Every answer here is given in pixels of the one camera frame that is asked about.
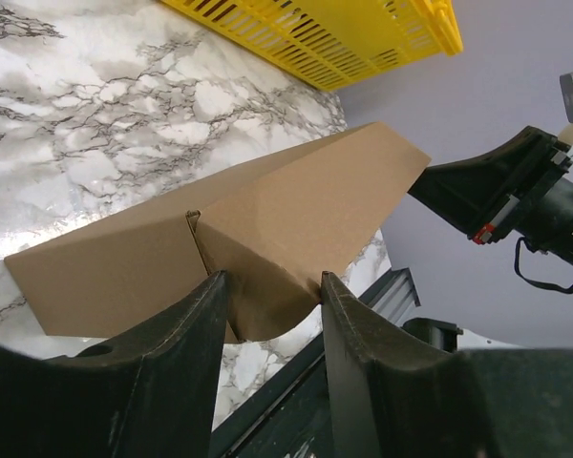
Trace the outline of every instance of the black cable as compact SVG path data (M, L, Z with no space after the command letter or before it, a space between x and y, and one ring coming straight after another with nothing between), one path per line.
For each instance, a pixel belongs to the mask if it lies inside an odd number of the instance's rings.
M568 288L563 288L555 283L546 283L545 281L536 281L536 280L529 280L527 279L520 271L520 248L522 243L526 245L526 249L532 253L532 250L526 244L526 239L524 237L520 237L518 242L516 243L516 258L514 259L514 270L516 271L516 275L518 275L521 279L526 281L528 284L535 286L539 289L544 289L546 291L557 291L563 294L573 294L573 284Z

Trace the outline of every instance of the marble surface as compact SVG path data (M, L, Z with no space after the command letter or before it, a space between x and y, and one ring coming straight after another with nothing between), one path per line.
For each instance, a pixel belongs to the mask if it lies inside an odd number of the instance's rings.
M0 344L48 337L2 259L239 162L346 128L319 93L153 0L0 1ZM379 232L344 279L389 268ZM226 345L215 426L321 330L318 307L265 343Z

